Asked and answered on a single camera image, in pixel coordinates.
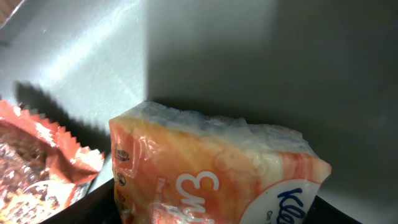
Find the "orange tissue pack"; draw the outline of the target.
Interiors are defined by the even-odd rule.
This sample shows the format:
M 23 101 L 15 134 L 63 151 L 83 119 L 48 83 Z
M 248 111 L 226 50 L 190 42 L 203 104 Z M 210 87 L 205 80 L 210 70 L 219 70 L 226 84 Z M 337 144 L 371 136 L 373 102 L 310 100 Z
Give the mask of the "orange tissue pack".
M 331 174 L 282 126 L 145 101 L 109 128 L 123 223 L 302 223 Z

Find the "red Top chocolate bar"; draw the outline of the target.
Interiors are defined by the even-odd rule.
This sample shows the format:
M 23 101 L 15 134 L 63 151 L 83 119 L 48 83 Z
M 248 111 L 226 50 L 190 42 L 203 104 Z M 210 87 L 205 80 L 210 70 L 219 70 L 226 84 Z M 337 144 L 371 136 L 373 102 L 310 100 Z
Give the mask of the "red Top chocolate bar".
M 83 198 L 104 154 L 65 127 L 1 101 L 1 223 L 41 223 Z

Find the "grey plastic basket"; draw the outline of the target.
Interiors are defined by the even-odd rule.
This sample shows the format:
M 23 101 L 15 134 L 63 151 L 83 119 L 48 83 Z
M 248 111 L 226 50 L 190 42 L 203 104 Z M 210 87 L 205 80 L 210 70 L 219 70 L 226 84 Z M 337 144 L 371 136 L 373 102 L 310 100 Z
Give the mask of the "grey plastic basket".
M 1 98 L 102 151 L 143 100 L 286 126 L 331 165 L 323 200 L 397 222 L 396 1 L 26 1 Z

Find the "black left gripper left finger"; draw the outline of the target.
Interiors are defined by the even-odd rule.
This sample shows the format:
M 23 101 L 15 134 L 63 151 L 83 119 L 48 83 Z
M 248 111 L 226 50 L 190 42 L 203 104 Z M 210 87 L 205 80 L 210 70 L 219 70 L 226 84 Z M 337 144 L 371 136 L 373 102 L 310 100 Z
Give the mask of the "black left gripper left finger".
M 114 200 L 114 180 L 107 181 L 42 224 L 121 224 Z

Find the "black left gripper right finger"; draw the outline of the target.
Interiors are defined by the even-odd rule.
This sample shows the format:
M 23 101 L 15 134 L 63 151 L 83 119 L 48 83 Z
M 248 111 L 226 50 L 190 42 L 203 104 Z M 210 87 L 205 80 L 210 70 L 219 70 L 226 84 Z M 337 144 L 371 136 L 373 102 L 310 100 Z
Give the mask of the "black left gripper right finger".
M 316 196 L 303 224 L 361 224 Z

